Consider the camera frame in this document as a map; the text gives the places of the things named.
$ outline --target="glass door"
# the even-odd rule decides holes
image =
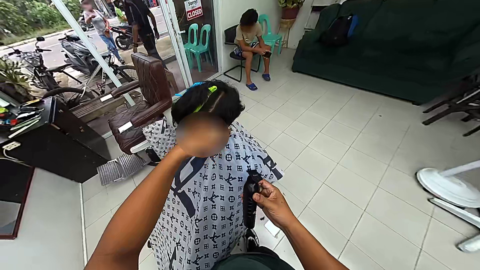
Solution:
[[[214,0],[159,1],[179,61],[189,83],[204,81],[218,74],[218,54]]]

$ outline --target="man in black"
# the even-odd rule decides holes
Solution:
[[[167,67],[163,63],[155,46],[155,38],[160,38],[160,34],[156,28],[155,16],[153,16],[152,12],[142,0],[123,0],[123,9],[127,16],[128,24],[132,26],[133,52],[137,52],[138,36],[140,36],[148,55],[160,59],[163,67],[166,69]],[[150,27],[148,17],[152,20],[154,26],[153,31]]]

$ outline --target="green plastic chair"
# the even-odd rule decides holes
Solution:
[[[191,42],[192,31],[193,31],[193,43]],[[190,27],[188,27],[188,42],[186,44],[183,44],[183,47],[185,48],[185,54],[187,55],[188,66],[190,66],[190,68],[192,68],[192,55],[190,53],[190,49],[198,45],[197,34],[198,34],[198,24],[191,24]]]
[[[278,42],[277,52],[280,55],[282,51],[282,35],[277,35],[272,33],[272,28],[270,27],[270,20],[268,19],[267,14],[261,14],[258,16],[258,22],[262,26],[262,31],[264,32],[264,22],[267,25],[267,33],[262,35],[265,44],[272,47],[272,52],[275,50],[275,44]]]
[[[210,58],[210,63],[213,65],[212,56],[210,55],[210,50],[209,50],[211,29],[212,29],[211,25],[204,25],[200,30],[200,40],[198,42],[198,45],[190,49],[190,51],[195,55],[195,58],[197,59],[198,72],[202,72],[202,66],[200,64],[201,53],[205,53],[206,55],[208,55],[208,58]],[[204,35],[206,35],[205,44],[202,44]]]

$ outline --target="barber cape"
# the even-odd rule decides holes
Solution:
[[[234,122],[229,128],[230,138],[220,153],[188,158],[175,173],[150,235],[159,269],[210,269],[227,257],[245,230],[240,194],[247,170],[257,170],[271,183],[283,176],[242,125]],[[166,118],[143,129],[161,159],[175,146],[175,132]]]

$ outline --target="shorts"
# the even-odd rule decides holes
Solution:
[[[250,43],[250,48],[255,48],[255,46],[257,46],[258,42],[254,41],[252,43]],[[241,49],[240,47],[236,47],[235,50],[233,50],[233,52],[235,53],[236,56],[241,56]]]

